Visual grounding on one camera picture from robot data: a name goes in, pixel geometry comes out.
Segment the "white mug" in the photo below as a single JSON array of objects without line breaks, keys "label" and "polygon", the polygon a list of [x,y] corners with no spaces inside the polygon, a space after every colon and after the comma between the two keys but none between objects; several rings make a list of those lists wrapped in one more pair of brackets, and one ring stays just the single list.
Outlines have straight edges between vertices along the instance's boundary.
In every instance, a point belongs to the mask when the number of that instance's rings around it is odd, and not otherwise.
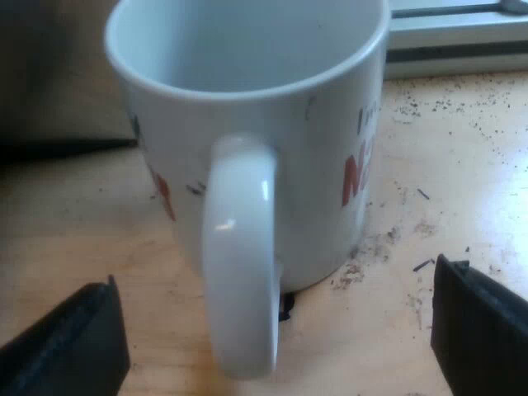
[{"label": "white mug", "polygon": [[121,0],[106,52],[189,262],[213,353],[276,364],[280,293],[358,244],[380,106],[386,0]]}]

